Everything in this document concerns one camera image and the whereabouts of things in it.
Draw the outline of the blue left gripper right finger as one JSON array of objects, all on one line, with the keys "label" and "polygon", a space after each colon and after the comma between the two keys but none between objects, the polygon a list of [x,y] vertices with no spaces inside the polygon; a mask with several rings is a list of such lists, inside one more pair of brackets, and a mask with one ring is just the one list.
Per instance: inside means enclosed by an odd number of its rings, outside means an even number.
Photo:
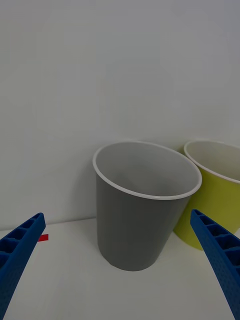
[{"label": "blue left gripper right finger", "polygon": [[240,319],[240,239],[196,209],[191,211],[190,225],[234,318]]}]

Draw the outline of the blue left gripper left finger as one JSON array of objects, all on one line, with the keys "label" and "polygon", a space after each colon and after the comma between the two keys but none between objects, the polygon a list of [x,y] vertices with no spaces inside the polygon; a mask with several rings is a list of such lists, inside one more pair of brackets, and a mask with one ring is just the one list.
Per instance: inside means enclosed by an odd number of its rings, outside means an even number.
[{"label": "blue left gripper left finger", "polygon": [[0,319],[12,296],[32,252],[46,228],[43,213],[37,213],[0,240]]}]

